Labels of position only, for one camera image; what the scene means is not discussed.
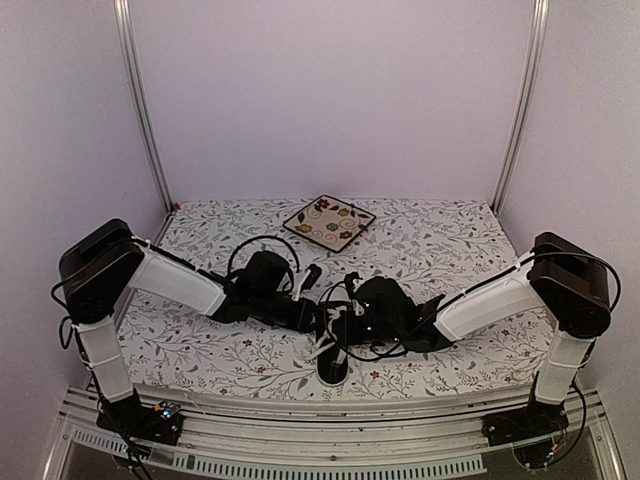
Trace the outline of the black canvas sneaker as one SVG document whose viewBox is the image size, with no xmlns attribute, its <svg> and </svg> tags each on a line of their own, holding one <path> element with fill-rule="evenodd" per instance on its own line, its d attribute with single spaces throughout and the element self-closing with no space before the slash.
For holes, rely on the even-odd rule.
<svg viewBox="0 0 640 480">
<path fill-rule="evenodd" d="M 336 307 L 336 306 L 342 306 L 342 305 L 348 307 L 348 304 L 342 301 L 327 302 L 326 304 L 323 304 L 321 306 L 320 312 L 326 313 L 330 307 Z M 344 339 L 345 339 L 344 319 L 346 314 L 344 314 L 334 324 L 334 332 L 337 334 L 338 345 L 342 348 L 344 352 L 346 348 L 346 345 L 344 344 Z M 316 340 L 322 335 L 323 331 L 324 331 L 324 328 L 316 328 L 315 330 Z M 341 385 L 346 380 L 346 377 L 348 374 L 347 357 L 346 357 L 346 361 L 340 366 L 331 364 L 331 361 L 335 359 L 336 354 L 337 354 L 337 348 L 333 347 L 328 352 L 321 354 L 316 359 L 317 376 L 324 385 L 329 387 L 337 387 Z"/>
</svg>

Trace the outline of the white shoelace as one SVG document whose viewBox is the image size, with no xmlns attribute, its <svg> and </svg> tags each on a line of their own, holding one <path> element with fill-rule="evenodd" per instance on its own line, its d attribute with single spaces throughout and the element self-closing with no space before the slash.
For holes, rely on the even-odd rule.
<svg viewBox="0 0 640 480">
<path fill-rule="evenodd" d="M 344 305 L 330 307 L 324 314 L 325 328 L 322 335 L 316 340 L 312 349 L 307 355 L 302 356 L 301 359 L 306 362 L 317 359 L 321 354 L 328 352 L 331 348 L 337 348 L 337 354 L 334 360 L 331 361 L 332 365 L 342 365 L 346 361 L 346 353 L 338 345 L 337 334 L 334 332 L 334 324 L 348 311 L 348 308 Z"/>
</svg>

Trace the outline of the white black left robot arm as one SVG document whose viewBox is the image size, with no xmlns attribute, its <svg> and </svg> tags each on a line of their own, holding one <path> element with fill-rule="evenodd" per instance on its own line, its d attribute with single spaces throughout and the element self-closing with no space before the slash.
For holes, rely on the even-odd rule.
<svg viewBox="0 0 640 480">
<path fill-rule="evenodd" d="M 304 297 L 322 274 L 275 252 L 258 251 L 242 268 L 207 272 L 135 236 L 128 224 L 111 219 L 65 251 L 52 298 L 61 305 L 79 342 L 83 361 L 111 419 L 128 434 L 148 426 L 148 412 L 132 398 L 135 388 L 125 365 L 112 318 L 128 292 L 165 300 L 222 324 L 260 321 L 299 333 L 314 328 L 315 303 Z"/>
</svg>

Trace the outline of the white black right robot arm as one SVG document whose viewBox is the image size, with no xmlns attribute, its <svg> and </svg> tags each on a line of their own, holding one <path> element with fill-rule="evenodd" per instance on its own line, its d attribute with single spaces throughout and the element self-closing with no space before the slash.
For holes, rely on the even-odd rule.
<svg viewBox="0 0 640 480">
<path fill-rule="evenodd" d="M 516 421 L 524 435 L 537 436 L 554 422 L 555 406 L 566 398 L 596 339 L 610 327 L 621 279 L 605 260 L 544 232 L 514 265 L 459 293 L 423 304 L 416 304 L 396 281 L 381 276 L 347 291 L 360 310 L 347 314 L 340 344 L 385 344 L 385 358 L 400 349 L 445 350 L 499 321 L 544 310 L 554 320 L 555 331 L 536 374 L 534 400 L 518 412 Z"/>
</svg>

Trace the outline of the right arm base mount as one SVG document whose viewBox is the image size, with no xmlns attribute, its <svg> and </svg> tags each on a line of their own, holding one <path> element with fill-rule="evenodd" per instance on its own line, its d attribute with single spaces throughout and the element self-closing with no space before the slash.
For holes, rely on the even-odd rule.
<svg viewBox="0 0 640 480">
<path fill-rule="evenodd" d="M 532 400 L 523 407 L 484 416 L 481 433 L 490 446 L 496 446 L 559 432 L 568 426 L 563 404 Z"/>
</svg>

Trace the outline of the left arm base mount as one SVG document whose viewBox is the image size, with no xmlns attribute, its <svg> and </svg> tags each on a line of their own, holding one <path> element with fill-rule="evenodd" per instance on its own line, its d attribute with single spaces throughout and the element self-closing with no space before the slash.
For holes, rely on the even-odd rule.
<svg viewBox="0 0 640 480">
<path fill-rule="evenodd" d="M 96 425 L 127 438 L 176 446 L 185 420 L 180 409 L 178 404 L 166 401 L 144 406 L 138 396 L 132 395 L 117 402 L 102 402 Z"/>
</svg>

